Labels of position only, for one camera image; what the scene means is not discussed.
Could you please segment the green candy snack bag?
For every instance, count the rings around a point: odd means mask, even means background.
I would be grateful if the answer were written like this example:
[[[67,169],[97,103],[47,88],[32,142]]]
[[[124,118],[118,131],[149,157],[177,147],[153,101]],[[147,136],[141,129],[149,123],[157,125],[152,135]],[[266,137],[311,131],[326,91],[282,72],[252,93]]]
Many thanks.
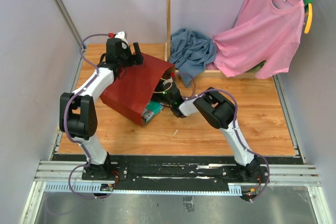
[[[145,124],[150,122],[162,110],[163,105],[161,103],[150,101],[142,112],[142,118],[144,119]]]

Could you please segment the red paper bag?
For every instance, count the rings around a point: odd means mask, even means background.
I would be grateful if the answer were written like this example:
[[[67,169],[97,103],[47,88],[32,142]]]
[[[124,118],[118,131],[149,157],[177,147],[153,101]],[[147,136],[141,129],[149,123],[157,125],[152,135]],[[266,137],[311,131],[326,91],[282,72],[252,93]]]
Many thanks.
[[[143,64],[127,67],[124,76],[109,85],[101,101],[139,126],[144,126],[142,113],[163,77],[170,77],[175,66],[143,53]]]

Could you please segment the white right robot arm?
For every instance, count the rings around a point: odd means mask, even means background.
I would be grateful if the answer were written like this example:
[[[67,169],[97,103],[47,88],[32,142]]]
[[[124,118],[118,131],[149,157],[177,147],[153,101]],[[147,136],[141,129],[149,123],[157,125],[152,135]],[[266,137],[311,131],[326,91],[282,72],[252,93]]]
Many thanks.
[[[152,100],[164,103],[178,118],[200,113],[208,124],[219,130],[234,154],[238,177],[244,182],[259,178],[267,181],[267,171],[262,170],[259,155],[252,151],[238,125],[238,104],[227,91],[213,87],[190,98],[183,98],[175,84],[161,93],[154,93]]]

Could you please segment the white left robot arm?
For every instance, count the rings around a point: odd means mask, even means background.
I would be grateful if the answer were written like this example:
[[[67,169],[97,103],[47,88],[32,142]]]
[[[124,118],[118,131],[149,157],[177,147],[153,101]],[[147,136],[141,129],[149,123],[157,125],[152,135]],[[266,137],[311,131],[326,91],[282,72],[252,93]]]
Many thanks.
[[[143,64],[143,56],[137,42],[130,47],[122,36],[107,39],[106,52],[95,65],[93,74],[72,93],[60,97],[59,127],[69,139],[78,144],[86,156],[83,172],[90,179],[109,179],[112,170],[109,153],[98,137],[98,118],[95,103],[103,91],[120,78],[128,67]]]

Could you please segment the blue crumpled shirt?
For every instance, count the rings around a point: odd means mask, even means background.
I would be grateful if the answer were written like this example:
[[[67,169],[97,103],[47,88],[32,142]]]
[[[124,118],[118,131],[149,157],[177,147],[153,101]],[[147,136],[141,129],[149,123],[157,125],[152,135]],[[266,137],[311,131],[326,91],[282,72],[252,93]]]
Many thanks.
[[[182,73],[186,87],[190,87],[192,79],[204,72],[215,58],[216,45],[201,32],[182,28],[171,35],[169,62]]]

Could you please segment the pink t-shirt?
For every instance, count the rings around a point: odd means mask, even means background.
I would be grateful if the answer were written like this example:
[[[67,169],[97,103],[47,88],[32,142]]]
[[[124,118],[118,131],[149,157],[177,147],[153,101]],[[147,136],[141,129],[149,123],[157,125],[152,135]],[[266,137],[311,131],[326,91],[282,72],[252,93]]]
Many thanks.
[[[234,27],[213,37],[217,54],[208,67],[234,77],[263,63],[258,79],[288,72],[300,44],[304,11],[302,0],[244,0]]]

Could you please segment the wooden rack frame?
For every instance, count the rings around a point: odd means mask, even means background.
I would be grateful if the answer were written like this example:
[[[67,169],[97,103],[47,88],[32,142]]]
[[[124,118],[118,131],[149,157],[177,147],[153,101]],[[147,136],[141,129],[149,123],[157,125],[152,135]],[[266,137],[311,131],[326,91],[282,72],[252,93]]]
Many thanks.
[[[166,0],[166,42],[164,60],[168,61],[171,55],[171,0]],[[205,70],[200,78],[226,78],[219,70]]]

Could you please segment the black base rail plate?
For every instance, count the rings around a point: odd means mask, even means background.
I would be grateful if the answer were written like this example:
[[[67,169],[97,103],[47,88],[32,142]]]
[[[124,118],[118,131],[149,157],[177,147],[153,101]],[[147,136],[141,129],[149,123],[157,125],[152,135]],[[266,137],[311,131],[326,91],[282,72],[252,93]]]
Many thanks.
[[[84,162],[40,162],[36,178],[54,185],[51,190],[92,193],[243,195],[263,186],[303,185],[310,169],[297,164],[261,164],[253,175],[233,158],[210,156],[123,156],[110,158],[107,172],[84,167]]]

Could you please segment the aluminium corner post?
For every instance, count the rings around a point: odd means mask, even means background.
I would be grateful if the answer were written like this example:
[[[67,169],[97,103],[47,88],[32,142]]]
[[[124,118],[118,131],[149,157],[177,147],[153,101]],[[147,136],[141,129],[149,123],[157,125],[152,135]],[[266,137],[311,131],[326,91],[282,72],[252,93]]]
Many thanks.
[[[70,17],[70,14],[63,2],[63,0],[54,0],[61,16],[63,17],[67,27],[69,28],[72,36],[74,37],[76,43],[78,44],[79,48],[81,51],[83,51],[84,47],[82,45],[82,38],[79,34],[79,31],[75,25],[75,23],[73,22],[72,18]]]

